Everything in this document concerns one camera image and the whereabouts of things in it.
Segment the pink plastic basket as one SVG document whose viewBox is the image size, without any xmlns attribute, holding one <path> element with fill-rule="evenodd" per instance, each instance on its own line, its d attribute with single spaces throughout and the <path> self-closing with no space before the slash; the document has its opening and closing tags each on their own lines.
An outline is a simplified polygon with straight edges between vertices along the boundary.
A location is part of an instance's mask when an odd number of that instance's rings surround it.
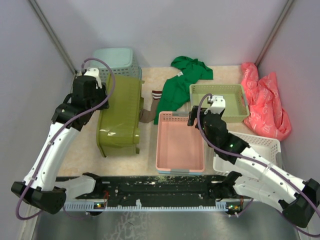
<svg viewBox="0 0 320 240">
<path fill-rule="evenodd" d="M 157 128 L 155 168 L 204 172 L 204 140 L 195 125 L 188 126 L 187 112 L 162 111 Z"/>
</svg>

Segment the olive green laundry basket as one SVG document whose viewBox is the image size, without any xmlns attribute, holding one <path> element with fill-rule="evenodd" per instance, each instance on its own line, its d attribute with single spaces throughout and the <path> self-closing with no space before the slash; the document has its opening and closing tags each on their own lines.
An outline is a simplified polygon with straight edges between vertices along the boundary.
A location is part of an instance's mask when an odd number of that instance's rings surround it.
<svg viewBox="0 0 320 240">
<path fill-rule="evenodd" d="M 96 143 L 103 157 L 133 156 L 140 153 L 140 112 L 144 106 L 143 81 L 116 75 L 109 108 L 99 113 Z"/>
</svg>

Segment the light blue laundry basket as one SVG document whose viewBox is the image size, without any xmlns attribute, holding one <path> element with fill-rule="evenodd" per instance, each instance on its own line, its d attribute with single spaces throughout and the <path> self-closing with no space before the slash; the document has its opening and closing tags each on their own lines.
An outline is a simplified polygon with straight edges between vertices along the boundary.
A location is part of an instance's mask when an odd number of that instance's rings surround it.
<svg viewBox="0 0 320 240">
<path fill-rule="evenodd" d="M 129 47 L 97 49 L 91 57 L 108 64 L 115 75 L 142 79 L 142 70 L 136 55 Z"/>
</svg>

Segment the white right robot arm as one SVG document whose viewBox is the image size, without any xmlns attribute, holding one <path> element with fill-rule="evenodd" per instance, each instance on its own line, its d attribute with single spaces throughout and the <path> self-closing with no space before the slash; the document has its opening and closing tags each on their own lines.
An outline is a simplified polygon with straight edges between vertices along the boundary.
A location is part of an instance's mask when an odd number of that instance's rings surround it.
<svg viewBox="0 0 320 240">
<path fill-rule="evenodd" d="M 232 165 L 221 183 L 229 198 L 256 199 L 279 211 L 291 224 L 305 229 L 319 215 L 320 184 L 296 177 L 260 155 L 247 141 L 231 133 L 222 119 L 223 107 L 192 107 L 188 126 L 195 126 L 216 156 Z"/>
</svg>

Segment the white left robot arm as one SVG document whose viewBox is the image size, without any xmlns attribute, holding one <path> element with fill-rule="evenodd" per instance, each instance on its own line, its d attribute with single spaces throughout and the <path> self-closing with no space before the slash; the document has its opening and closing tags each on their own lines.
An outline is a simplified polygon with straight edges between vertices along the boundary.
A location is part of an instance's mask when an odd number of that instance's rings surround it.
<svg viewBox="0 0 320 240">
<path fill-rule="evenodd" d="M 70 199 L 88 194 L 103 195 L 101 177 L 84 173 L 77 178 L 57 182 L 57 174 L 69 146 L 91 119 L 95 110 L 109 107 L 106 85 L 98 76 L 81 75 L 73 80 L 72 93 L 54 111 L 47 139 L 23 181 L 15 181 L 11 192 L 25 202 L 49 214 L 58 213 Z"/>
</svg>

